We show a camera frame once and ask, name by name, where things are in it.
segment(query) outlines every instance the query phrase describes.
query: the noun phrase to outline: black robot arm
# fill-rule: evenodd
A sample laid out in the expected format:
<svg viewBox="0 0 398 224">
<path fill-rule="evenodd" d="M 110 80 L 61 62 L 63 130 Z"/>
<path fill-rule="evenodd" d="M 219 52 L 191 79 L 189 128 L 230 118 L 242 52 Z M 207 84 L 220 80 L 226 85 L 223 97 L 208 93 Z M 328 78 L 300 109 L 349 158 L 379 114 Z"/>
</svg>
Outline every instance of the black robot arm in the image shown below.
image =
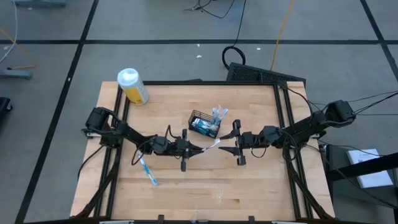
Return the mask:
<svg viewBox="0 0 398 224">
<path fill-rule="evenodd" d="M 108 124 L 110 116 L 115 119 L 113 127 Z M 101 136 L 99 143 L 102 146 L 118 147 L 121 142 L 120 139 L 125 138 L 133 142 L 137 150 L 143 154 L 155 153 L 158 156 L 181 157 L 181 170 L 183 172 L 186 170 L 186 162 L 189 158 L 204 152 L 201 147 L 187 141 L 186 129 L 182 130 L 182 136 L 173 137 L 174 142 L 167 139 L 167 133 L 171 133 L 170 126 L 167 128 L 165 136 L 143 136 L 130 127 L 127 122 L 118 119 L 113 111 L 102 107 L 93 109 L 85 126 L 86 128 L 82 130 L 84 133 L 96 133 Z"/>
<path fill-rule="evenodd" d="M 351 124 L 356 115 L 347 101 L 335 101 L 326 105 L 321 111 L 316 111 L 311 116 L 295 123 L 287 128 L 264 126 L 259 134 L 245 132 L 240 134 L 241 122 L 233 122 L 233 130 L 220 139 L 236 138 L 236 147 L 219 147 L 238 157 L 238 165 L 246 164 L 243 149 L 267 148 L 270 145 L 283 148 L 287 142 L 294 142 L 298 147 L 308 142 L 311 136 L 326 134 L 325 129 L 332 126 L 340 128 Z"/>
</svg>

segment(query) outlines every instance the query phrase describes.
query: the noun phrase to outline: black floor stripe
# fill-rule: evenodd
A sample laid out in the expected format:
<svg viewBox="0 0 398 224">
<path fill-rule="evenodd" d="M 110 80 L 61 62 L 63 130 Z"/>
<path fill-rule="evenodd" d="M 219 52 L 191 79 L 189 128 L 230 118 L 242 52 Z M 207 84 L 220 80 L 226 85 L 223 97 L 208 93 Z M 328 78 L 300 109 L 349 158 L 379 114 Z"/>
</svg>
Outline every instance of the black floor stripe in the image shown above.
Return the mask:
<svg viewBox="0 0 398 224">
<path fill-rule="evenodd" d="M 36 189 L 37 183 L 39 181 L 40 173 L 43 169 L 45 158 L 47 157 L 47 153 L 49 152 L 51 141 L 52 141 L 52 138 L 53 138 L 53 135 L 55 132 L 55 128 L 57 127 L 63 105 L 67 98 L 68 90 L 69 90 L 70 84 L 72 82 L 73 75 L 75 74 L 76 66 L 78 64 L 81 50 L 84 45 L 84 40 L 87 38 L 88 30 L 90 29 L 90 25 L 93 20 L 94 13 L 95 13 L 95 10 L 98 5 L 98 1 L 99 0 L 94 0 L 93 5 L 90 10 L 90 13 L 88 14 L 88 18 L 87 18 L 85 27 L 83 29 L 83 33 L 80 37 L 80 43 L 77 46 L 75 56 L 73 57 L 72 64 L 70 65 L 70 68 L 69 68 L 68 75 L 65 79 L 65 83 L 63 84 L 60 98 L 58 100 L 57 106 L 55 107 L 55 112 L 51 119 L 49 130 L 47 131 L 47 134 L 45 136 L 44 143 L 43 143 L 42 149 L 39 154 L 39 158 L 37 159 L 35 168 L 33 170 L 32 177 L 30 178 L 29 185 L 28 185 L 27 190 L 24 195 L 24 199 L 22 200 L 21 206 L 19 208 L 16 220 L 15 220 L 16 224 L 20 224 L 20 223 L 24 222 L 27 211 L 29 209 L 30 202 L 32 201 L 32 197 L 33 197 L 34 191 Z"/>
<path fill-rule="evenodd" d="M 367 2 L 365 0 L 361 0 L 361 4 L 363 9 L 365 10 L 365 13 L 369 19 L 369 22 L 372 25 L 373 31 L 376 34 L 377 39 L 380 41 L 381 43 L 381 48 L 383 49 L 384 55 L 387 58 L 388 63 L 390 64 L 391 70 L 394 74 L 394 76 L 396 77 L 397 81 L 398 81 L 398 68 L 397 68 L 397 64 L 396 61 L 394 59 L 394 57 L 392 56 L 390 49 L 387 46 L 387 42 L 384 41 L 384 37 L 381 34 L 381 31 L 379 29 L 379 26 L 376 23 L 376 20 L 374 19 L 372 12 L 367 4 Z"/>
<path fill-rule="evenodd" d="M 115 44 L 115 45 L 145 45 L 145 44 L 233 44 L 235 40 L 228 39 L 190 39 L 190 40 L 85 40 L 84 44 Z M 18 40 L 18 44 L 79 44 L 80 40 Z M 276 40 L 238 40 L 238 44 L 275 44 Z M 0 44 L 12 44 L 10 40 L 0 40 Z M 297 45 L 397 45 L 398 40 L 280 40 L 279 44 Z"/>
<path fill-rule="evenodd" d="M 18 44 L 79 44 L 80 40 L 17 40 Z M 0 44 L 12 44 L 10 40 L 0 40 Z"/>
</svg>

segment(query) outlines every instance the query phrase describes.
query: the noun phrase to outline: white bottle cap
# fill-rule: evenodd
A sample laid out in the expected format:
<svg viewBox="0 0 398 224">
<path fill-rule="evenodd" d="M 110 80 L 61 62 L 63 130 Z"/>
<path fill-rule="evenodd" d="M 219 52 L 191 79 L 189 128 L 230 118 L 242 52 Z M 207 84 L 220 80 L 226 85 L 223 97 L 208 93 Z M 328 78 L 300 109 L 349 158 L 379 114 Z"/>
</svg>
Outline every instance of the white bottle cap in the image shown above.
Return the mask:
<svg viewBox="0 0 398 224">
<path fill-rule="evenodd" d="M 135 87 L 138 80 L 139 74 L 133 68 L 125 68 L 118 73 L 118 83 L 121 88 Z"/>
</svg>

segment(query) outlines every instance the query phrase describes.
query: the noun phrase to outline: bottle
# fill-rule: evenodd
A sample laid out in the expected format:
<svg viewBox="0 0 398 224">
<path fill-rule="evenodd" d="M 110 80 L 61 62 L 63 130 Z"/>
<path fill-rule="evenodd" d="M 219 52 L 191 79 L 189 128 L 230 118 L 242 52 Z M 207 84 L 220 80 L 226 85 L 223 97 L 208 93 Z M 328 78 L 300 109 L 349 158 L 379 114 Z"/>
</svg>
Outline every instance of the bottle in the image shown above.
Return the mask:
<svg viewBox="0 0 398 224">
<path fill-rule="evenodd" d="M 148 92 L 139 76 L 133 68 L 125 68 L 118 74 L 118 83 L 129 100 L 137 106 L 148 102 Z"/>
</svg>

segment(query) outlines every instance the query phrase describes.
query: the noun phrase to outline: wooden tabletop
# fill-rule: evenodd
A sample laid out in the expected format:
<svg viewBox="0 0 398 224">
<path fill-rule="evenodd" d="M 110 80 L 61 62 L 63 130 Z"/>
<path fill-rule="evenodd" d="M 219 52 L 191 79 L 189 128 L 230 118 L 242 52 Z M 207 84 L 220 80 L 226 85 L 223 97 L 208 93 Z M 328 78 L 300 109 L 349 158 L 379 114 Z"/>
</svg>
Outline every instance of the wooden tabletop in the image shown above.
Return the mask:
<svg viewBox="0 0 398 224">
<path fill-rule="evenodd" d="M 288 85 L 305 95 L 303 83 Z M 170 124 L 173 135 L 180 136 L 182 129 L 188 128 L 192 110 L 211 114 L 211 109 L 218 105 L 229 109 L 218 137 L 232 130 L 235 119 L 241 120 L 241 132 L 259 133 L 265 125 L 279 126 L 272 86 L 147 85 L 146 88 L 148 103 L 143 106 L 130 104 L 127 119 L 129 125 L 143 135 L 163 136 Z M 97 106 L 112 110 L 117 89 L 116 82 L 103 82 Z M 294 93 L 289 92 L 289 96 L 294 120 L 309 116 L 306 102 Z M 288 124 L 283 100 L 282 107 Z M 214 139 L 189 130 L 188 139 L 201 147 L 214 143 Z M 88 140 L 85 158 L 99 147 L 99 140 Z M 317 147 L 315 140 L 309 144 Z M 222 141 L 220 146 L 234 146 L 234 139 Z M 209 149 L 189 159 L 186 172 L 180 171 L 180 160 L 174 157 L 145 155 L 159 186 L 151 184 L 140 164 L 131 166 L 135 150 L 133 143 L 124 141 L 112 219 L 155 220 L 163 214 L 166 220 L 248 220 L 250 215 L 258 221 L 295 220 L 281 149 L 269 147 L 261 159 L 253 157 L 247 150 L 244 152 L 245 166 L 237 166 L 236 158 L 228 152 Z M 261 155 L 263 149 L 253 151 Z M 302 159 L 308 189 L 325 211 L 334 215 L 319 152 L 304 148 Z M 83 168 L 71 215 L 80 212 L 98 188 L 103 160 L 104 150 Z M 301 214 L 305 217 L 303 197 L 299 188 L 297 191 Z M 105 213 L 107 197 L 108 191 L 104 194 L 102 214 Z"/>
</svg>

